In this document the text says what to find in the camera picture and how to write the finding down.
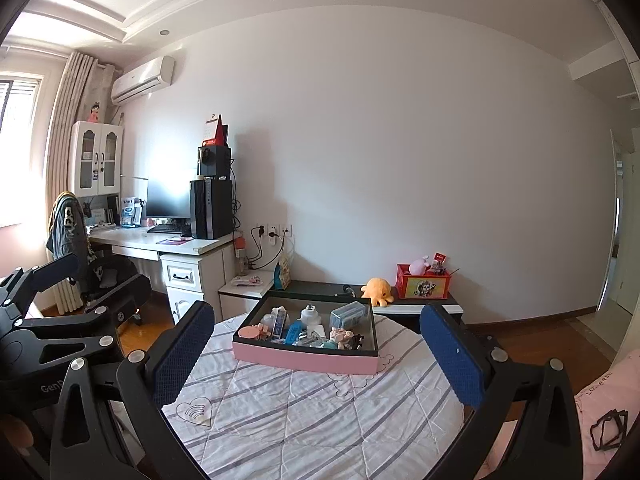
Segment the blue highlighter marker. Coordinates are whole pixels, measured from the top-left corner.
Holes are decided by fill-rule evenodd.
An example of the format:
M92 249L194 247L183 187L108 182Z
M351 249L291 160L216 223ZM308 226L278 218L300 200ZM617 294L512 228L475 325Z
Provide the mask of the blue highlighter marker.
M284 338L284 343L292 346L298 341L301 334L306 332L306 325L302 321L295 321L288 326L288 332Z

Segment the clear blue plastic case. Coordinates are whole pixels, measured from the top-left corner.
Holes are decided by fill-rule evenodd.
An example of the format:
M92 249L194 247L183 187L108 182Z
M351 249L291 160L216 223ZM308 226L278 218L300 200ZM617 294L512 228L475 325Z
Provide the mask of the clear blue plastic case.
M350 330L359 325L368 316L369 307L365 304L360 304L358 301L353 301L331 311L330 327Z

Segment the pink pillow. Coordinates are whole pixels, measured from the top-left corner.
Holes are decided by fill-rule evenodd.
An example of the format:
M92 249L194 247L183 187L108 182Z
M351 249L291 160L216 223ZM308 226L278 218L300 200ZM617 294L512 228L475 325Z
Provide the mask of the pink pillow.
M575 404L582 439L582 478L637 479L639 477L639 351L620 362L580 390ZM540 454L526 460L523 470L506 464L506 451L516 422L505 422L498 433L479 479L567 479L567 463Z

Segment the white striped quilt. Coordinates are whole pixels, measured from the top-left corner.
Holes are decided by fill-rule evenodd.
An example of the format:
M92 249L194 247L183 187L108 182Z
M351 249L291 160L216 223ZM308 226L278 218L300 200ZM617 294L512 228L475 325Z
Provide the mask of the white striped quilt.
M370 376L285 370L232 353L219 323L163 412L212 479L423 479L463 426L464 408L424 340L378 315Z

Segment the white desk with drawers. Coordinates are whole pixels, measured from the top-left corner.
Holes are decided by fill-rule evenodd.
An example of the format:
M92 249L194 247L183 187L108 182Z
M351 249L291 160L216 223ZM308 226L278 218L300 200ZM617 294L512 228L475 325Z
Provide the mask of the white desk with drawers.
M224 319L219 289L235 277L233 236L216 240L187 240L145 228L97 228L89 235L95 245L134 260L156 292L164 292L178 322L195 301L207 302L215 320Z

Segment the white bedside stand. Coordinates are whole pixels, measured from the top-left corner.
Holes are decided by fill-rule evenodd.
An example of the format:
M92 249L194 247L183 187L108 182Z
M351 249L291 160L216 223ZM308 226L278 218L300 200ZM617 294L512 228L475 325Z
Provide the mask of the white bedside stand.
M271 271L255 271L237 276L218 290L222 317L225 320L245 316L272 289Z

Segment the white figurine toy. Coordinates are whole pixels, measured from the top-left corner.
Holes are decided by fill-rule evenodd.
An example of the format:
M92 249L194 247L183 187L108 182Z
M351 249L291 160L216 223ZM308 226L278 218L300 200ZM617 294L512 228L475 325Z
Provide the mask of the white figurine toy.
M272 332L274 324L276 324L276 316L272 313L265 314L260 322L263 326L267 327L270 332Z

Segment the black white low cabinet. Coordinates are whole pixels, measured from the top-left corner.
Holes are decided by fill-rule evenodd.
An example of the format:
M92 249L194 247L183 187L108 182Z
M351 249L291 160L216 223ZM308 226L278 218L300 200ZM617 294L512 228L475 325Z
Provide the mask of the black white low cabinet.
M392 293L396 295L396 288L392 288ZM367 298L362 298L360 285L333 284L308 281L292 281L286 289L280 290L274 287L270 289L269 295L291 299L341 302L347 304L349 301L358 300L363 304L370 302ZM376 308L378 315L386 316L396 323L412 330L416 334L420 333L420 314L426 304L439 304L458 323L462 321L464 313L460 304L453 296L446 299L430 298L397 298L384 308Z

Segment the white plug adapter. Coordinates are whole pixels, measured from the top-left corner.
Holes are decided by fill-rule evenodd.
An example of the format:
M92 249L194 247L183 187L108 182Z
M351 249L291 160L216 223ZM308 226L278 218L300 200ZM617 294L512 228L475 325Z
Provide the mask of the white plug adapter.
M299 321L306 326L322 324L321 315L318 312L317 307L313 304L307 304L306 307L300 311Z

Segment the red storage crate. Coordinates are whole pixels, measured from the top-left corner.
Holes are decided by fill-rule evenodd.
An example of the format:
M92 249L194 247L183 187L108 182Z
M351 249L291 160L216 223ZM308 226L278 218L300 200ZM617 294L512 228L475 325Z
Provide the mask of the red storage crate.
M401 299L447 299L451 274L434 274L427 271L422 275L412 275L409 266L399 263L396 273L397 296Z

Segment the pink plush toy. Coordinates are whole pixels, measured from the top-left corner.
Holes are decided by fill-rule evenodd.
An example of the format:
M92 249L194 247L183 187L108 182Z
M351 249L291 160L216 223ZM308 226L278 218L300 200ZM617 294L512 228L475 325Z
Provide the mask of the pink plush toy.
M422 276L430 270L430 259L427 256L414 260L408 266L408 272L412 276Z

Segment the orange octopus plush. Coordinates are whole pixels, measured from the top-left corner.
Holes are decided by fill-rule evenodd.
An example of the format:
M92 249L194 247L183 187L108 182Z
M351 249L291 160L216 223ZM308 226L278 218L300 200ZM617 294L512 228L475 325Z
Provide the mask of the orange octopus plush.
M361 297L369 300L372 308L387 307L395 301L392 286L384 278L370 278L360 290Z

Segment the beige curtain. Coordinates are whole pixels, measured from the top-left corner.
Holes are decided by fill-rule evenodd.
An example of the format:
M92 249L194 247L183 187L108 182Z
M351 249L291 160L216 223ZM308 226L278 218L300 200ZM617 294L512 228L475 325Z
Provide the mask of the beige curtain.
M58 85L44 158L46 204L49 208L47 234L53 221L53 206L58 196L70 189L70 150L73 124L88 119L90 108L98 103L102 119L110 106L115 75L113 65L100 65L92 55L73 51L68 58Z

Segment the white air conditioner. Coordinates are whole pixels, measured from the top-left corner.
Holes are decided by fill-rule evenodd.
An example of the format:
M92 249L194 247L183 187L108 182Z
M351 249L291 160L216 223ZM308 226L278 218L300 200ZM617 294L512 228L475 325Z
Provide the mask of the white air conditioner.
M176 61L169 55L146 62L114 81L111 101L122 105L138 96L167 88L172 83Z

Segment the wall power socket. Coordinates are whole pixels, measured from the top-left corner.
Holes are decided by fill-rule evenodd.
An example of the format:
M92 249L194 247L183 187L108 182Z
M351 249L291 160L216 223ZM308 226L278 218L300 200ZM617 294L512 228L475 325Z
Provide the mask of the wall power socket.
M258 245L269 247L281 246L286 240L293 237L292 226L286 224L258 224L255 226Z

